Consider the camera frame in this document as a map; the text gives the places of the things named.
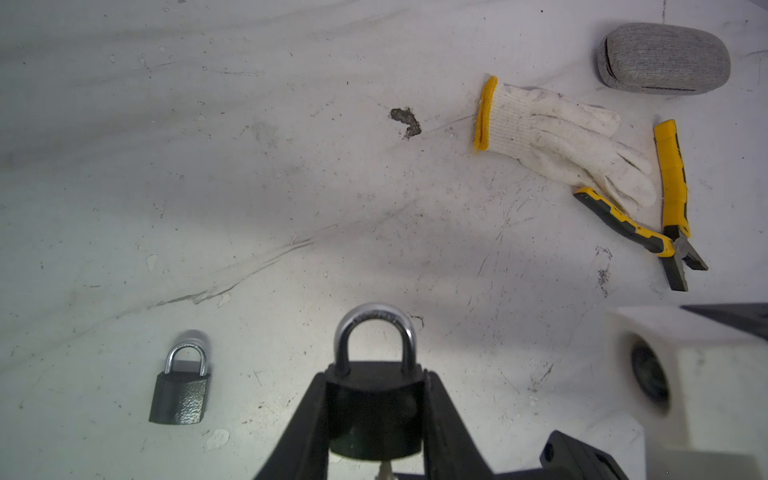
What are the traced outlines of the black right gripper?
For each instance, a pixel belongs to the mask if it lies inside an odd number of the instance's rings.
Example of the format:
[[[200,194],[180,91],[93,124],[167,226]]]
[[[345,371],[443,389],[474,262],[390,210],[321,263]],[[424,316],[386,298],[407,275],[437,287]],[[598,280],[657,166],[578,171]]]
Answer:
[[[547,439],[540,463],[545,469],[564,469],[575,479],[628,479],[610,454],[558,430]]]

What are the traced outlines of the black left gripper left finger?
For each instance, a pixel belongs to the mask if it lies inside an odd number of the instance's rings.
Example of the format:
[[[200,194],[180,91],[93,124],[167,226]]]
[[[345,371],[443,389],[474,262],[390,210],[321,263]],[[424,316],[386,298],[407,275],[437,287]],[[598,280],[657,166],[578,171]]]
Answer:
[[[326,387],[325,374],[316,374],[255,479],[328,478],[330,435]]]

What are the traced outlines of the key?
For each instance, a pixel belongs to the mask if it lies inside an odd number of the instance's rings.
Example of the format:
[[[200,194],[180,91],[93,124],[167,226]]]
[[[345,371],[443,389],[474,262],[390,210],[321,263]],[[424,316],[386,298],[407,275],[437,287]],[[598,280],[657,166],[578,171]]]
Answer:
[[[375,477],[376,480],[397,480],[394,474],[392,463],[390,461],[382,461],[379,465],[378,473]]]

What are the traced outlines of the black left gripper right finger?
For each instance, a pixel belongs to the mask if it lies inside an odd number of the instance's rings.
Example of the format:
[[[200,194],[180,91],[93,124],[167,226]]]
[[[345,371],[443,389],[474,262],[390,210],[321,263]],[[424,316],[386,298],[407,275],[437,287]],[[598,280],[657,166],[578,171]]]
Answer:
[[[423,409],[427,479],[494,478],[435,372],[425,372]]]

